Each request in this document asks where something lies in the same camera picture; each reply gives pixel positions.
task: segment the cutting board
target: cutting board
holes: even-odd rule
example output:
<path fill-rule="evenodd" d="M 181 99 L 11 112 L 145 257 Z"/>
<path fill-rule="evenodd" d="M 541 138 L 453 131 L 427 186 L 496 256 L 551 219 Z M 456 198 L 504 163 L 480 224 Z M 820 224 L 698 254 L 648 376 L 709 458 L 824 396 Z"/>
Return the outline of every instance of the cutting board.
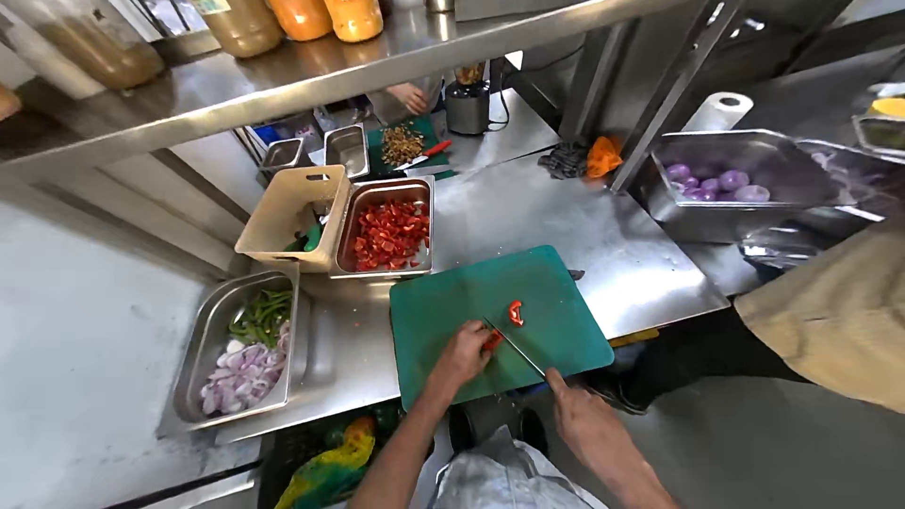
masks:
<path fill-rule="evenodd" d="M 509 321 L 522 301 L 523 327 Z M 542 370 L 563 376 L 607 366 L 613 349 L 556 249 L 541 245 L 466 267 L 398 283 L 390 289 L 396 369 L 405 409 L 421 393 L 456 329 L 489 318 Z M 525 387 L 543 379 L 505 341 L 487 369 L 463 386 L 455 402 Z"/>
<path fill-rule="evenodd" d="M 403 120 L 399 123 L 388 126 L 389 128 L 394 128 L 396 126 L 406 126 L 413 133 L 420 133 L 424 136 L 424 148 L 429 149 L 433 147 L 437 143 L 440 143 L 440 140 L 437 139 L 437 135 L 433 132 L 433 126 L 431 125 L 431 121 L 428 117 L 413 117 L 410 119 Z M 367 175 L 367 178 L 363 178 L 363 180 L 383 180 L 386 178 L 404 178 L 405 173 L 403 171 L 393 171 L 393 168 L 396 168 L 399 165 L 395 165 L 393 167 L 389 167 L 384 164 L 383 161 L 383 137 L 384 130 L 370 130 L 366 134 L 367 136 L 367 164 L 371 168 L 371 172 Z M 450 164 L 450 160 L 446 157 L 446 154 L 439 153 L 431 156 L 426 161 L 422 161 L 416 165 L 413 165 L 411 168 L 424 168 L 427 166 L 440 166 Z M 451 170 L 444 171 L 442 174 L 437 174 L 434 176 L 436 179 L 447 178 L 454 176 L 455 173 Z"/>

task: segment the red-handled knife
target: red-handled knife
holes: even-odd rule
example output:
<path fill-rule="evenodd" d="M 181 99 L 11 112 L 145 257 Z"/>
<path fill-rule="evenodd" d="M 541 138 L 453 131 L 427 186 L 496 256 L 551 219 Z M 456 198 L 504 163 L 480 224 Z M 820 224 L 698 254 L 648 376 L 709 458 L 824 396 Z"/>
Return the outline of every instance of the red-handled knife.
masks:
<path fill-rule="evenodd" d="M 417 158 L 412 159 L 412 162 L 405 163 L 404 165 L 394 169 L 394 171 L 402 171 L 402 170 L 404 170 L 406 168 L 410 168 L 413 165 L 416 165 L 420 162 L 426 161 L 432 155 L 443 152 L 452 144 L 453 144 L 453 141 L 451 139 L 448 139 L 446 141 L 441 141 L 440 143 L 437 143 L 433 147 L 430 147 L 429 149 L 422 152 L 421 155 L 418 156 Z"/>

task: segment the knife handle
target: knife handle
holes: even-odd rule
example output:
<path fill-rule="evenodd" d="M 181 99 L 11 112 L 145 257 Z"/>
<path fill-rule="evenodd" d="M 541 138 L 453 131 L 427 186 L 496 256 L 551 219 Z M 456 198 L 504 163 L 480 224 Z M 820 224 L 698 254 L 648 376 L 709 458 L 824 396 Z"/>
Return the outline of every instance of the knife handle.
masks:
<path fill-rule="evenodd" d="M 422 152 L 422 155 L 427 156 L 429 158 L 433 154 L 436 154 L 438 152 L 443 152 L 444 150 L 446 150 L 447 147 L 449 147 L 452 144 L 453 144 L 453 141 L 451 139 L 448 139 L 446 141 L 441 141 L 440 143 L 437 143 L 433 147 L 430 147 L 429 149 Z"/>

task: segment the hand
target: hand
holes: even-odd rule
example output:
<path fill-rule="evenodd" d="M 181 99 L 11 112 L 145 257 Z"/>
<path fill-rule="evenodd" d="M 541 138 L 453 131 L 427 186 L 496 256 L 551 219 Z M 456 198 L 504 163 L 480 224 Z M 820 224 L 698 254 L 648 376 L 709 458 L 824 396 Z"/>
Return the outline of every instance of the hand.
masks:
<path fill-rule="evenodd" d="M 414 115 L 424 115 L 427 112 L 427 97 L 424 95 L 424 91 L 412 83 L 399 83 L 387 87 L 386 91 L 393 94 Z"/>
<path fill-rule="evenodd" d="M 570 388 L 556 368 L 547 370 L 547 380 L 556 396 L 557 431 L 578 461 L 604 482 L 617 478 L 626 464 L 646 465 L 615 410 L 603 399 Z"/>
<path fill-rule="evenodd" d="M 438 396 L 452 400 L 459 387 L 482 372 L 491 360 L 493 352 L 481 350 L 490 337 L 491 332 L 480 320 L 471 320 L 459 327 L 433 366 L 425 391 L 438 390 Z"/>

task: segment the beige apron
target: beige apron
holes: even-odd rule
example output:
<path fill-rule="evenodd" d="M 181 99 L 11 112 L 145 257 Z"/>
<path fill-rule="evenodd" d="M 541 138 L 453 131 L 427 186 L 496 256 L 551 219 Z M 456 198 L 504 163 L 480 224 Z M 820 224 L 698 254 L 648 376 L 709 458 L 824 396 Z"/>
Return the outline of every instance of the beige apron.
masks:
<path fill-rule="evenodd" d="M 905 413 L 905 220 L 873 225 L 736 300 L 803 377 Z"/>

